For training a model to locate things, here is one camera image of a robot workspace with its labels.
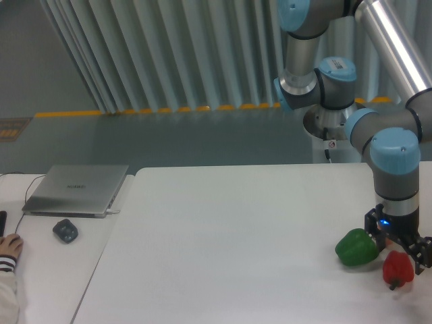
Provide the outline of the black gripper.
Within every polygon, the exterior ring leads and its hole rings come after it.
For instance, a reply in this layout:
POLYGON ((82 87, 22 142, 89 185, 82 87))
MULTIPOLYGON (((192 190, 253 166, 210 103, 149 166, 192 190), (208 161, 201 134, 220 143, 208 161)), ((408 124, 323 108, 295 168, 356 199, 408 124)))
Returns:
POLYGON ((414 261, 416 275, 431 268, 431 237, 419 235, 419 209, 395 216, 385 213, 382 204, 376 205, 364 216, 364 230, 375 241, 379 252, 386 248, 387 238, 404 245, 405 252, 414 261))

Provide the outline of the white striped sleeve forearm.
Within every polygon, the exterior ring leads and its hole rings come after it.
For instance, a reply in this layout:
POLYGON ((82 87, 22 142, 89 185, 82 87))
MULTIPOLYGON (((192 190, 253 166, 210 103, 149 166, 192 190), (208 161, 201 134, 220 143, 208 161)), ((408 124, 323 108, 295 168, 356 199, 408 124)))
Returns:
POLYGON ((16 258, 1 255, 1 323, 17 323, 19 317, 15 266, 16 258))

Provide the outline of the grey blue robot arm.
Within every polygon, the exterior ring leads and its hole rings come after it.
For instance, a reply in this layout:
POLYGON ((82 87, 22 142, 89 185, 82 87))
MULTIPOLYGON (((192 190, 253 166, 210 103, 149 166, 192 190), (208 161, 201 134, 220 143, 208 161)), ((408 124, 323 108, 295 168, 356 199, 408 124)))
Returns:
POLYGON ((389 1, 279 1, 279 25, 288 34, 286 66, 275 79, 281 105, 316 105, 347 112, 346 139, 373 172, 376 207, 364 229, 379 250, 388 240, 412 258, 416 274, 431 266, 431 239, 419 234, 419 145, 431 139, 431 71, 389 1), (342 57, 314 64, 320 37, 332 21, 362 24, 404 109, 381 115, 354 104, 354 64, 342 57))

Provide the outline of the person's hand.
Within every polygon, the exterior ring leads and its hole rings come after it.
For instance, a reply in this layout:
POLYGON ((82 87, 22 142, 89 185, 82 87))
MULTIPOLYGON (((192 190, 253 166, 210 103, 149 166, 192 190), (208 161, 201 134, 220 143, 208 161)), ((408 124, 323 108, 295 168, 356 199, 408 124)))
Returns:
POLYGON ((15 261, 19 259, 23 249, 23 239, 18 234, 9 234, 1 237, 0 255, 15 261))

